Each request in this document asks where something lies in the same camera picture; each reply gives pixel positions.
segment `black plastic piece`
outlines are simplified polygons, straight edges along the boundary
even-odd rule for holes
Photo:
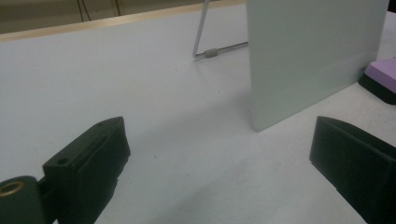
[[[23,176],[0,184],[9,191],[9,182],[21,183],[12,193],[0,191],[0,223],[94,223],[130,154],[123,118],[95,124],[43,165],[45,177],[38,183]]]
[[[396,93],[379,84],[372,78],[368,77],[366,74],[363,74],[363,76],[361,76],[361,78],[359,79],[359,84],[385,103],[390,105],[396,105]]]
[[[396,223],[396,147],[318,117],[309,159],[368,223]]]

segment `black cable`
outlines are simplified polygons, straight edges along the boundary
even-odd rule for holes
[[[81,21],[84,21],[84,18],[82,17],[81,5],[79,4],[79,0],[77,0],[77,5],[79,10],[79,15],[81,16]]]
[[[82,2],[82,5],[84,6],[85,13],[88,16],[88,20],[91,20],[90,14],[88,13],[87,7],[85,6],[85,1],[81,0],[81,2]]]

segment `purple foam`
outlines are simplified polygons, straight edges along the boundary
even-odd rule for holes
[[[396,93],[396,59],[370,63],[364,74]]]

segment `table surface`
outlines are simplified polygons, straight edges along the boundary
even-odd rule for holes
[[[364,223],[308,159],[317,116],[396,146],[396,108],[358,84],[263,132],[248,49],[194,61],[200,12],[0,43],[0,180],[124,116],[132,158],[98,224]],[[396,56],[387,15],[379,59]],[[209,11],[201,49],[246,41],[245,6]]]

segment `black base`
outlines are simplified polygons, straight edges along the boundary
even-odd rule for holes
[[[361,86],[363,86],[367,91],[374,94],[385,103],[396,105],[396,93],[388,90],[383,85],[368,77],[366,74],[363,74],[361,79],[359,79],[359,84],[361,84]]]

